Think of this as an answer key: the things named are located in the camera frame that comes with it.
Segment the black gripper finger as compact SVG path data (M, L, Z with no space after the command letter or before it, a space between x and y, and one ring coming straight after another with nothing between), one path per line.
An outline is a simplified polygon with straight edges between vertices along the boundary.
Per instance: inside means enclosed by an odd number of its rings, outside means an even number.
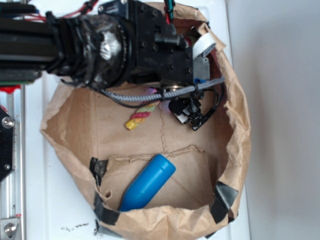
M191 123L192 130L197 131L216 112L219 104L220 95L214 92L212 107L206 114L202 114L201 103L197 98L171 100L168 108L182 124Z

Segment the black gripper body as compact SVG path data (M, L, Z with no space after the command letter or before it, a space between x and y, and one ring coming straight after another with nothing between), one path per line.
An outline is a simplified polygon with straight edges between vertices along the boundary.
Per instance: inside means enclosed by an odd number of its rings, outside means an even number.
M162 12L138 0L99 6L116 27L120 52L104 76L109 87L124 82L150 87L189 86L195 81L193 50Z

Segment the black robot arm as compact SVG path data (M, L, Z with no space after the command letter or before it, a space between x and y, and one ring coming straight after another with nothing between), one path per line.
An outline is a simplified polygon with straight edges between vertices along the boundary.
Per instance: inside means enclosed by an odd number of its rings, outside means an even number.
M178 33L172 0L163 11L138 0L112 0L92 15L96 5L89 0L57 17L41 15L28 2L1 2L0 89L12 93L47 72L135 109L128 130L164 101L181 123L198 130L225 94L216 91L224 78L210 76L212 35Z

